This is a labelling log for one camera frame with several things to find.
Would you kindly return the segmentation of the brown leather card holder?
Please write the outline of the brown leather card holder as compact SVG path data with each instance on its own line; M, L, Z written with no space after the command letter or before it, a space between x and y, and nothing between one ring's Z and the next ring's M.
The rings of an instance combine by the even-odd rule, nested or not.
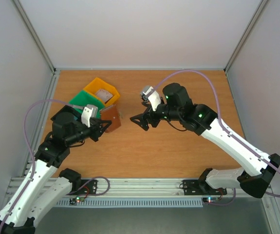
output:
M111 133L121 127L120 114L116 104L112 104L100 110L100 118L102 120L110 120L112 122L105 130L106 133Z

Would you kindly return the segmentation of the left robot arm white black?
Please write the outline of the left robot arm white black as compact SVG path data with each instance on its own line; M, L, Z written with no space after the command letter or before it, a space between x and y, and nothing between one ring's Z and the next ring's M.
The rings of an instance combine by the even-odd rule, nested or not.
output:
M82 113L65 106L52 117L52 130L38 147L28 174L0 210L0 234L35 233L40 221L63 196L81 191L81 174L67 168L49 189L41 192L72 146L87 138L98 141L111 125L111 120L97 118L96 112L91 105Z

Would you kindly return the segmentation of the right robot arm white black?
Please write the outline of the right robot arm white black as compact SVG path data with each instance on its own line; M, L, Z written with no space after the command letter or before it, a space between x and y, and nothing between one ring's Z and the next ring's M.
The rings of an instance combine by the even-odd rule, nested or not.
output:
M239 164L240 168L216 170L207 168L198 178L202 194L217 189L242 189L254 198L262 198L280 166L278 154L269 155L256 149L204 104L194 104L185 87L171 83L163 88L164 98L154 91L143 99L146 110L130 120L147 131L159 122L178 121L185 130L216 144Z

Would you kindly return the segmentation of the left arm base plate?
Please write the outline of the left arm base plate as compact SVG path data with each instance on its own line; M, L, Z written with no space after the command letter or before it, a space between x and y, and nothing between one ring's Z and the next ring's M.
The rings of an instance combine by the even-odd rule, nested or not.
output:
M73 191L68 193L68 195L95 195L97 191L97 179L94 180L88 180L88 179L82 179L81 184L79 186L78 191Z

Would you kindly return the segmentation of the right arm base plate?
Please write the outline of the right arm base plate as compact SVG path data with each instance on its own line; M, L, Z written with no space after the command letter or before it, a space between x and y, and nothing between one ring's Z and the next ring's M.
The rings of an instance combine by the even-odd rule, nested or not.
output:
M183 190L184 195L227 195L226 189L213 189L207 184L199 183L197 179L184 179L179 188Z

